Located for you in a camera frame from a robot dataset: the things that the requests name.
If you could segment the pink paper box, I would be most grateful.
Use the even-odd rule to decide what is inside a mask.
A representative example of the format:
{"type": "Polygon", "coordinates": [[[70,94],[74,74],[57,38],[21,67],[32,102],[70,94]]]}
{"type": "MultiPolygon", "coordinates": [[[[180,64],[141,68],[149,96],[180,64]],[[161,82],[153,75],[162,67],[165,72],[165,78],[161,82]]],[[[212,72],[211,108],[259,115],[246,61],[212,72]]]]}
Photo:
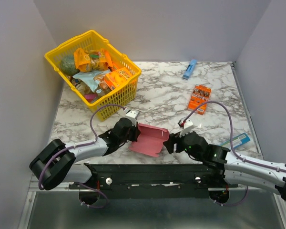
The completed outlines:
{"type": "Polygon", "coordinates": [[[128,148],[136,153],[159,157],[163,143],[169,139],[169,130],[146,124],[138,124],[138,127],[141,133],[128,148]]]}

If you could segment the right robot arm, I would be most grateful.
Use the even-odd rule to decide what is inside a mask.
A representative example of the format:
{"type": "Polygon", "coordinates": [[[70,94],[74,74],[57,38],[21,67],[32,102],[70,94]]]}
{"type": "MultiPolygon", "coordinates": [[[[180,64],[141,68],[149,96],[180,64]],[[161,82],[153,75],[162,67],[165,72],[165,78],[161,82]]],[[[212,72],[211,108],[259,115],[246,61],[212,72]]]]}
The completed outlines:
{"type": "Polygon", "coordinates": [[[196,132],[180,136],[170,134],[163,143],[168,152],[185,152],[212,169],[210,182],[215,187],[224,183],[266,189],[286,201],[286,164],[242,156],[230,149],[207,143],[196,132]]]}

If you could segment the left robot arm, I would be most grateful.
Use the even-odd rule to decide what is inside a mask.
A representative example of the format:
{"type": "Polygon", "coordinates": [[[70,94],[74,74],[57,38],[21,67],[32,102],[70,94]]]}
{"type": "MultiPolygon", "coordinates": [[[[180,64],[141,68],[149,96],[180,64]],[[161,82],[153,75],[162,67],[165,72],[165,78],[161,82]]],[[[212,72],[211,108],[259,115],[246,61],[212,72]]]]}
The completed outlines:
{"type": "Polygon", "coordinates": [[[40,190],[51,190],[64,182],[92,188],[96,184],[92,167],[78,162],[109,155],[128,141],[137,141],[139,135],[138,122],[122,117],[95,141],[65,144],[60,139],[52,140],[31,161],[29,168],[38,179],[40,190]]]}

